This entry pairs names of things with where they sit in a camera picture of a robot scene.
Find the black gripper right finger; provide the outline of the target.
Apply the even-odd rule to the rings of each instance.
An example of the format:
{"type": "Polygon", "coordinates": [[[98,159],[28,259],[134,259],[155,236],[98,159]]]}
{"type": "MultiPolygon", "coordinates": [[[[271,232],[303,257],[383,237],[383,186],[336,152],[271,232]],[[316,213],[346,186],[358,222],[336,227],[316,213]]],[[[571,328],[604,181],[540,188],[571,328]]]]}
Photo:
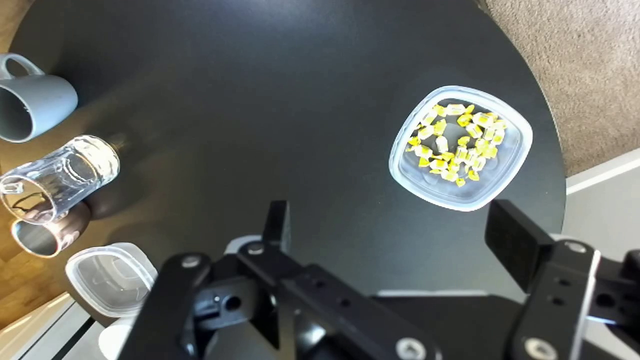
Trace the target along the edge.
{"type": "Polygon", "coordinates": [[[554,239],[510,200],[491,204],[485,239],[527,293],[510,329],[510,360],[607,355],[584,339],[591,319],[633,350],[640,345],[639,249],[613,259],[586,241],[554,239]]]}

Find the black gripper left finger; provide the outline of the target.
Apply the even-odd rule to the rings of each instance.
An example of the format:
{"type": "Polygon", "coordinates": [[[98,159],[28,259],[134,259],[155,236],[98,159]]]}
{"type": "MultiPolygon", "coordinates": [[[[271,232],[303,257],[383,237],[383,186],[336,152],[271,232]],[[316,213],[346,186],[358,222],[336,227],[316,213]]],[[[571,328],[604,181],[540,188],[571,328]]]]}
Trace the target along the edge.
{"type": "Polygon", "coordinates": [[[424,329],[329,270],[284,251],[291,204],[274,200],[258,239],[210,259],[166,259],[123,360],[212,360],[221,329],[248,323],[293,360],[439,360],[424,329]]]}

